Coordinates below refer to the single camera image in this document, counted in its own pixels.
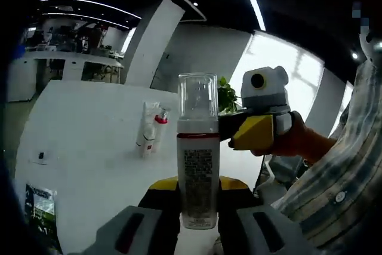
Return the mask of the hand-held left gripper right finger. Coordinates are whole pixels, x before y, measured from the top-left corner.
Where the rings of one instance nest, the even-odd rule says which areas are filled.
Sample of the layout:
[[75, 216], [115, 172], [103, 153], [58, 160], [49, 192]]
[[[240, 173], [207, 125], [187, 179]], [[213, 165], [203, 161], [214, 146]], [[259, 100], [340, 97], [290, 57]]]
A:
[[242, 181], [221, 177], [218, 232], [224, 254], [315, 254], [298, 224], [270, 205], [260, 205]]

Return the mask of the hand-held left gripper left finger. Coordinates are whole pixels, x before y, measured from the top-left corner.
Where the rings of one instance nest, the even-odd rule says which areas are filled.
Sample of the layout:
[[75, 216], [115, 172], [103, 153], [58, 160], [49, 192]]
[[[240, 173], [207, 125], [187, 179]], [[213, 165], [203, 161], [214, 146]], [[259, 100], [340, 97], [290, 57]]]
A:
[[96, 232], [81, 254], [174, 254], [180, 233], [178, 177], [152, 184], [138, 206], [128, 206]]

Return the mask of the person's right hand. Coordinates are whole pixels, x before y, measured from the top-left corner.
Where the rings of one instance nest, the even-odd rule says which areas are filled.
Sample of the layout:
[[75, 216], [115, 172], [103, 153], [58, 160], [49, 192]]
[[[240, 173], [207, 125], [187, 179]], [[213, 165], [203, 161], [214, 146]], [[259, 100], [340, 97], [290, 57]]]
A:
[[306, 133], [306, 126], [301, 115], [297, 111], [290, 112], [292, 127], [282, 135], [277, 136], [271, 147], [267, 149], [251, 149], [254, 156], [276, 155], [276, 156], [296, 156], [300, 155], [303, 137]]

